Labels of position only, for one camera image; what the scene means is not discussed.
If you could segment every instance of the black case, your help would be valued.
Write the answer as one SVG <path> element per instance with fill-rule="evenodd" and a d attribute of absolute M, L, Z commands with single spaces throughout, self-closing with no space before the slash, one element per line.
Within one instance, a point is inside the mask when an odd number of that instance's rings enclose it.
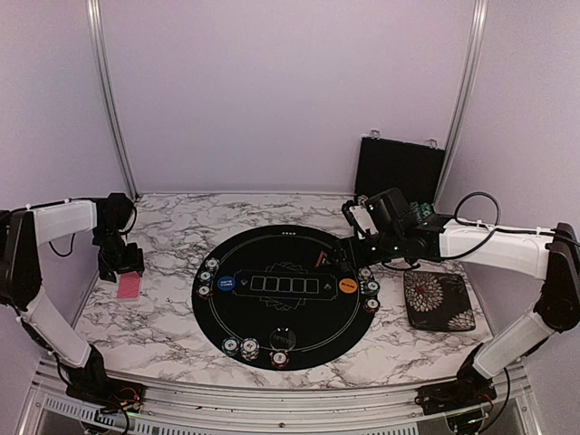
<path fill-rule="evenodd" d="M 365 137 L 361 141 L 355 196 L 399 188 L 408 202 L 433 204 L 445 151 L 415 143 Z"/>

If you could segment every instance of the robotic arm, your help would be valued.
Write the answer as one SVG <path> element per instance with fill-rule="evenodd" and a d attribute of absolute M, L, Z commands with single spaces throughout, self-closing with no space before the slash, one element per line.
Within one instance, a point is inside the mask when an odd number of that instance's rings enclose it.
<path fill-rule="evenodd" d="M 398 189 L 352 201 L 343 213 L 358 236 L 341 240 L 344 260 L 356 267 L 405 258 L 440 262 L 460 260 L 515 270 L 544 280 L 537 303 L 492 340 L 478 346 L 461 365 L 457 380 L 418 390 L 417 404 L 426 414 L 480 403 L 482 394 L 497 397 L 491 379 L 547 338 L 580 322 L 580 255 L 574 230 L 499 227 L 432 214 L 413 217 Z"/>
<path fill-rule="evenodd" d="M 120 193 L 108 198 L 65 200 L 38 207 L 0 211 L 0 304 L 12 306 L 23 328 L 40 345 L 55 352 L 69 378 L 67 394 L 93 402 L 110 401 L 130 386 L 107 376 L 102 355 L 63 319 L 42 286 L 38 247 L 78 232 L 93 233 L 99 249 L 101 279 L 116 282 L 115 273 L 142 274 L 143 252 L 125 245 L 121 235 L 134 210 Z"/>

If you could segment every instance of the aluminum frame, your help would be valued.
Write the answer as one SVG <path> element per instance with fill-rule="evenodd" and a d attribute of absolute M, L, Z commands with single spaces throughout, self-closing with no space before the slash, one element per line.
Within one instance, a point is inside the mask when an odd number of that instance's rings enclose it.
<path fill-rule="evenodd" d="M 473 10 L 473 20 L 471 22 L 471 32 L 469 34 L 468 52 L 461 79 L 459 95 L 451 119 L 449 134 L 445 142 L 445 160 L 443 160 L 443 169 L 439 179 L 439 185 L 435 192 L 435 207 L 437 208 L 441 193 L 445 183 L 450 175 L 451 163 L 455 159 L 457 147 L 459 144 L 459 135 L 465 118 L 465 112 L 468 107 L 469 97 L 473 93 L 473 85 L 479 66 L 479 57 L 481 55 L 481 46 L 483 44 L 483 35 L 488 17 L 488 0 L 476 0 Z"/>
<path fill-rule="evenodd" d="M 510 397 L 517 404 L 524 426 L 522 433 L 539 435 L 536 401 L 523 366 L 512 365 L 509 373 L 512 378 Z M 131 433 L 148 433 L 146 428 L 154 426 L 179 426 L 183 430 L 215 435 L 366 435 L 376 434 L 377 431 L 388 433 L 388 429 L 409 427 L 413 423 L 458 413 L 424 416 L 421 408 L 413 401 L 420 384 L 337 390 L 276 390 L 173 382 L 118 372 L 111 372 L 111 375 L 142 382 L 147 386 L 140 414 L 131 415 L 131 422 L 136 428 Z M 506 397 L 505 376 L 499 375 L 495 382 L 498 406 Z M 42 360 L 16 434 L 37 435 L 44 409 L 50 410 L 50 406 L 46 406 L 47 399 L 58 401 L 60 398 L 60 401 L 74 402 L 72 405 L 85 408 L 85 412 L 94 408 L 66 397 L 64 389 L 65 385 L 57 375 L 54 361 Z M 476 408 L 469 407 L 459 413 Z M 111 418 L 114 420 L 113 426 L 124 426 L 120 416 Z M 144 431 L 138 429 L 139 424 L 145 428 Z"/>
<path fill-rule="evenodd" d="M 111 128 L 111 135 L 117 160 L 121 169 L 121 175 L 125 188 L 130 198 L 135 200 L 139 196 L 135 178 L 129 162 L 129 154 L 125 146 L 119 114 L 115 106 L 113 91 L 111 85 L 111 75 L 109 73 L 109 63 L 107 60 L 107 50 L 105 47 L 105 38 L 101 22 L 101 3 L 99 0 L 87 0 L 87 13 L 89 16 L 89 25 L 91 28 L 92 49 L 97 65 L 99 83 L 101 85 L 101 94 Z"/>

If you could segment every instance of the orange button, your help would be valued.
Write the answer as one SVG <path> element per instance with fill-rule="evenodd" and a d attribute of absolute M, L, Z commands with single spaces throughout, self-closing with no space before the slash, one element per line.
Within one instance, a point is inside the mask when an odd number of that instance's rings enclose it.
<path fill-rule="evenodd" d="M 341 289 L 341 292 L 350 294 L 356 292 L 359 288 L 359 285 L 353 279 L 345 278 L 342 279 L 340 283 L 338 283 L 338 288 Z"/>

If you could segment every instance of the chip stack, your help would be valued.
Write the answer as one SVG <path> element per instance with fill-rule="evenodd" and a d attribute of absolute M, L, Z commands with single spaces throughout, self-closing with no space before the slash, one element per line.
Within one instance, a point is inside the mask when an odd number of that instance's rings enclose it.
<path fill-rule="evenodd" d="M 290 357 L 288 356 L 288 352 L 271 352 L 270 362 L 272 363 L 272 367 L 277 370 L 282 370 L 290 363 Z"/>
<path fill-rule="evenodd" d="M 207 271 L 204 270 L 202 273 L 199 274 L 199 281 L 202 283 L 207 283 L 211 280 L 212 275 Z"/>
<path fill-rule="evenodd" d="M 229 337 L 221 343 L 221 350 L 227 356 L 236 356 L 239 351 L 239 340 L 234 337 Z"/>
<path fill-rule="evenodd" d="M 246 361 L 254 361 L 260 353 L 260 344 L 255 338 L 246 338 L 241 347 L 242 358 Z"/>
<path fill-rule="evenodd" d="M 375 314 L 377 311 L 379 311 L 380 306 L 381 304 L 379 304 L 379 301 L 377 301 L 374 297 L 370 297 L 364 301 L 363 308 L 367 313 Z"/>
<path fill-rule="evenodd" d="M 209 288 L 207 285 L 201 285 L 198 287 L 197 293 L 198 296 L 202 299 L 209 299 L 213 295 L 211 288 Z"/>
<path fill-rule="evenodd" d="M 369 279 L 372 279 L 371 269 L 369 269 L 368 267 L 361 267 L 361 269 L 359 270 L 359 277 L 363 281 L 368 281 Z"/>
<path fill-rule="evenodd" d="M 376 281 L 368 281 L 364 287 L 362 288 L 362 293 L 368 296 L 376 296 L 379 294 L 379 290 L 381 290 L 381 286 Z"/>
<path fill-rule="evenodd" d="M 208 261 L 206 261 L 206 268 L 208 269 L 209 272 L 215 272 L 216 270 L 218 270 L 219 267 L 219 261 L 216 260 L 215 258 L 210 258 Z"/>

